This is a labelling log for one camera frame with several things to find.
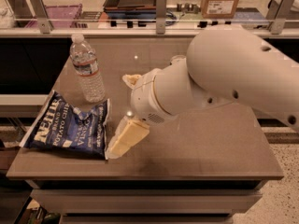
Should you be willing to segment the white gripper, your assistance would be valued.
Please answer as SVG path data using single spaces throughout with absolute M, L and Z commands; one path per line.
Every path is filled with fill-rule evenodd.
M 132 89 L 131 108 L 136 118 L 123 117 L 107 145 L 107 159 L 122 157 L 131 147 L 150 133 L 149 125 L 165 124 L 175 117 L 162 109 L 155 95 L 154 81 L 160 69 L 153 69 L 145 75 L 124 75 L 123 82 Z

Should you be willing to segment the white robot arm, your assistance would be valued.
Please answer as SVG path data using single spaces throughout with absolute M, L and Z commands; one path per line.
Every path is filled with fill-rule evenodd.
M 299 131 L 299 63 L 240 26 L 206 28 L 166 68 L 122 79 L 131 89 L 133 115 L 120 121 L 108 159 L 123 156 L 155 124 L 233 102 Z

